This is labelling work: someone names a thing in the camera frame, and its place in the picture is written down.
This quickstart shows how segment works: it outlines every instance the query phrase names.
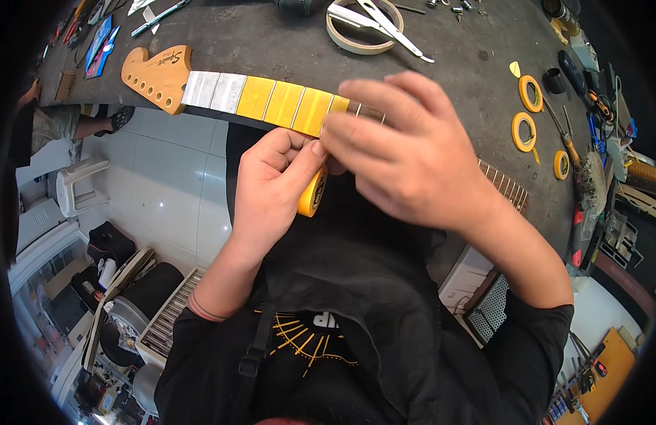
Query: buckle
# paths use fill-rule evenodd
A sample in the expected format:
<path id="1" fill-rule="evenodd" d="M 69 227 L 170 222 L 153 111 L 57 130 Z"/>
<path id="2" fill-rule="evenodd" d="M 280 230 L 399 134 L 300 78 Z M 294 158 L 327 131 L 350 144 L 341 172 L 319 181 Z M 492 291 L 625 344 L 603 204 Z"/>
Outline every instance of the buckle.
<path id="1" fill-rule="evenodd" d="M 238 373 L 248 378 L 257 378 L 257 372 L 264 357 L 264 351 L 248 347 L 247 353 L 238 364 Z"/>

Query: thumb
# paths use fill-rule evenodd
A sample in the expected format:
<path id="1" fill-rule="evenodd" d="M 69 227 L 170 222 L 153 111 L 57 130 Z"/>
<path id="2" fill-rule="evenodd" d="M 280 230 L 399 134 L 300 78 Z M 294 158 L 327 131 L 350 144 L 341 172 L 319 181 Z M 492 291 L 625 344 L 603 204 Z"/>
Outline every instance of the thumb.
<path id="1" fill-rule="evenodd" d="M 288 168 L 276 180 L 297 198 L 311 183 L 314 175 L 321 169 L 328 156 L 319 140 L 307 143 L 292 160 Z"/>

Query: shorts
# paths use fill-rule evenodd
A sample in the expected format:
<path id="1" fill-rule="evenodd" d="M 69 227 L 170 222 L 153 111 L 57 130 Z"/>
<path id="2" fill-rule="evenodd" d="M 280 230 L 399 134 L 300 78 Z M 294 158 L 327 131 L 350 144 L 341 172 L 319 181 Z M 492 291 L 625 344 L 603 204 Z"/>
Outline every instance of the shorts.
<path id="1" fill-rule="evenodd" d="M 80 119 L 80 105 L 56 105 L 35 108 L 31 155 L 52 140 L 73 139 Z"/>

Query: black apron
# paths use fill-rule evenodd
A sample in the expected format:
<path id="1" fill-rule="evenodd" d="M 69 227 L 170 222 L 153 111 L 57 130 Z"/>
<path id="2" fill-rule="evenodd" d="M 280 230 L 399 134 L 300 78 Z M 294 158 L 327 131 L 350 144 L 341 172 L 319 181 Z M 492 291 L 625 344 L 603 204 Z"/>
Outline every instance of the black apron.
<path id="1" fill-rule="evenodd" d="M 227 198 L 234 226 L 239 157 L 263 134 L 229 124 Z M 410 424 L 432 424 L 439 396 L 441 304 L 424 266 L 432 232 L 386 216 L 357 193 L 347 173 L 329 177 L 316 215 L 297 216 L 264 260 L 267 308 L 351 319 L 340 323 L 350 349 Z"/>

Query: fretboard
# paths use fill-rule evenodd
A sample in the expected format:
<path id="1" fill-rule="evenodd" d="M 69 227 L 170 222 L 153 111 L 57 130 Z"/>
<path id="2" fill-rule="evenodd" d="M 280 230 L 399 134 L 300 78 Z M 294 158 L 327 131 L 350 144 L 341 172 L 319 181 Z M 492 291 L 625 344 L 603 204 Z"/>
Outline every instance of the fretboard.
<path id="1" fill-rule="evenodd" d="M 247 75 L 192 71 L 182 104 L 206 107 L 318 137 L 323 117 L 347 112 L 387 124 L 386 115 L 369 106 L 322 90 Z M 522 214 L 528 192 L 485 161 L 479 168 L 502 196 Z"/>

